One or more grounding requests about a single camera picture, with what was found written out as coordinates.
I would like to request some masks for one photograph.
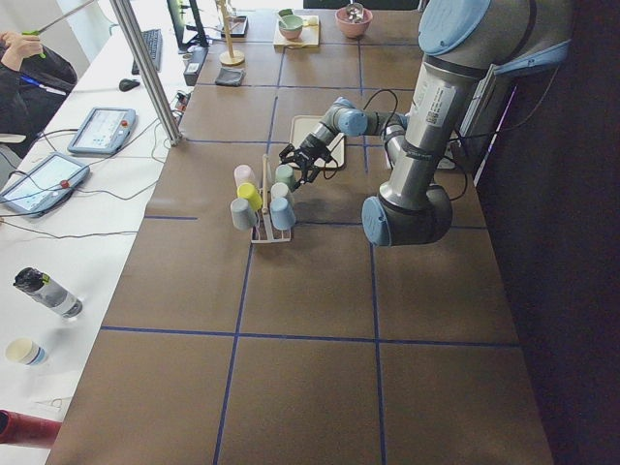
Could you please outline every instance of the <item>black jacket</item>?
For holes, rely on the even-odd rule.
[[[5,50],[0,43],[0,59]],[[19,158],[28,153],[32,142],[78,82],[76,71],[68,61],[47,47],[44,51],[46,58],[35,55],[24,59],[19,73],[0,63],[0,133],[26,136],[24,142],[8,144]],[[21,76],[66,95],[48,92],[24,81]]]

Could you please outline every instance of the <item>plastic bottle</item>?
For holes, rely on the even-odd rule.
[[[24,268],[13,285],[63,318],[81,312],[82,303],[77,297],[36,268]]]
[[[51,449],[62,423],[0,410],[0,444]]]

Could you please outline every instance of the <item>pink bowl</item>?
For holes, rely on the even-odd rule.
[[[284,29],[280,28],[280,34],[284,36],[287,41],[294,41],[301,35],[303,28],[299,27],[297,29]]]
[[[362,22],[349,22],[346,8],[336,10],[336,24],[340,31],[349,39],[357,39],[364,35],[372,21],[372,12],[364,8]]]

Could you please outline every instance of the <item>monitor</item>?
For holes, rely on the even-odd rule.
[[[196,26],[189,26],[185,21],[185,11],[190,9],[192,16],[194,17],[194,23]],[[178,46],[179,53],[187,52],[191,46],[208,47],[208,41],[204,34],[204,28],[202,27],[201,14],[198,8],[196,0],[189,0],[189,5],[186,5],[183,0],[168,0],[168,11],[170,12],[170,19],[172,20],[172,27],[174,29],[174,36],[176,37],[176,44]],[[196,32],[196,34],[187,34],[189,31]]]

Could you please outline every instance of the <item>tablet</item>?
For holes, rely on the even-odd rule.
[[[88,165],[53,152],[2,192],[0,202],[21,215],[42,216],[65,201],[88,173]]]
[[[123,146],[136,124],[130,108],[95,107],[69,143],[67,150],[82,157],[113,155]]]

